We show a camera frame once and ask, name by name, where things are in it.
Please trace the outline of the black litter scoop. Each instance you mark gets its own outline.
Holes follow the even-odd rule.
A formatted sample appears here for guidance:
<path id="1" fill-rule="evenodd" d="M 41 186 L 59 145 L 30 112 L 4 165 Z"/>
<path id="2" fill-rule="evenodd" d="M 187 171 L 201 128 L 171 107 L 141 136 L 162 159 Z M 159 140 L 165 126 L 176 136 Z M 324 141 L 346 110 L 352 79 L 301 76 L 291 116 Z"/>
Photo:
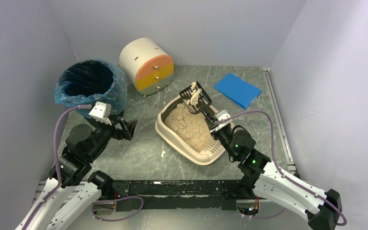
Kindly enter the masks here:
<path id="1" fill-rule="evenodd" d="M 198 81 L 181 90 L 179 96 L 191 114 L 202 114 L 208 126 L 213 124 L 214 117 L 210 110 L 212 100 Z"/>

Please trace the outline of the litter clump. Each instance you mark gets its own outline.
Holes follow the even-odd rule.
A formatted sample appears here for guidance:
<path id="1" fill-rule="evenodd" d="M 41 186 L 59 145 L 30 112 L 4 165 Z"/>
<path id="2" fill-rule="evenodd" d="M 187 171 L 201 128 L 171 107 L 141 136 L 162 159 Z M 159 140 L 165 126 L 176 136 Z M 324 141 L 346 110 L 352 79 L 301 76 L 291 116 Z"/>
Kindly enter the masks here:
<path id="1" fill-rule="evenodd" d="M 187 105 L 193 105 L 193 106 L 196 106 L 198 105 L 198 100 L 201 96 L 201 93 L 202 93 L 202 89 L 199 88 L 197 86 L 197 82 L 192 82 L 191 86 L 190 86 L 190 90 L 191 90 L 191 98 L 188 99 L 185 103 Z"/>

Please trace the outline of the black bin with blue bag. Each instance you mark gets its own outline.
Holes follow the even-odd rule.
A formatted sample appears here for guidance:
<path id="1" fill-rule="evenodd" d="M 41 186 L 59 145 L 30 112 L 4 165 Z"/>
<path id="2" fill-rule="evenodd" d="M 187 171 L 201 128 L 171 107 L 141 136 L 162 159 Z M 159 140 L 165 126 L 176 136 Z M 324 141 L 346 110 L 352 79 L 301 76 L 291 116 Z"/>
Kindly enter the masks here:
<path id="1" fill-rule="evenodd" d="M 127 79 L 117 65 L 102 60 L 89 59 L 69 66 L 60 75 L 54 101 L 66 107 L 96 102 L 111 105 L 111 114 L 123 114 L 127 103 Z"/>

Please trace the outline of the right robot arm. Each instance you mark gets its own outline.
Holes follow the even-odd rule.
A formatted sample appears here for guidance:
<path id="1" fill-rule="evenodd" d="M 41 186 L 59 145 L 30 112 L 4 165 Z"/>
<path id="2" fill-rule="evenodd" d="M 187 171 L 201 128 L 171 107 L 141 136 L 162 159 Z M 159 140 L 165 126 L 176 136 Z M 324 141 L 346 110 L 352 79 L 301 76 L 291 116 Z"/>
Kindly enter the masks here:
<path id="1" fill-rule="evenodd" d="M 255 149 L 256 142 L 244 127 L 231 127 L 230 120 L 228 115 L 206 116 L 213 139 L 220 142 L 231 161 L 239 162 L 242 192 L 253 193 L 296 213 L 313 230 L 334 230 L 340 219 L 346 224 L 337 191 L 324 191 L 282 169 L 274 158 Z"/>

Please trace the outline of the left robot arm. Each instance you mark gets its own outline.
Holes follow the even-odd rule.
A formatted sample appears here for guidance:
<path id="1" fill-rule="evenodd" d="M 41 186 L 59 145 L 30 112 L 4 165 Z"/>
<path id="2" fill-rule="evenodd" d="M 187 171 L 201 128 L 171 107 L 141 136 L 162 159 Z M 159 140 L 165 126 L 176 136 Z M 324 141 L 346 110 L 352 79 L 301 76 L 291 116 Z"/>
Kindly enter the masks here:
<path id="1" fill-rule="evenodd" d="M 111 139 L 131 140 L 137 120 L 117 117 L 114 125 L 100 123 L 96 129 L 87 124 L 75 126 L 66 138 L 66 147 L 58 157 L 59 172 L 50 171 L 45 187 L 31 210 L 17 226 L 19 230 L 65 230 L 93 202 L 115 200 L 118 194 L 113 179 L 102 171 L 93 172 L 71 200 L 68 196 L 80 185 L 93 163 Z"/>

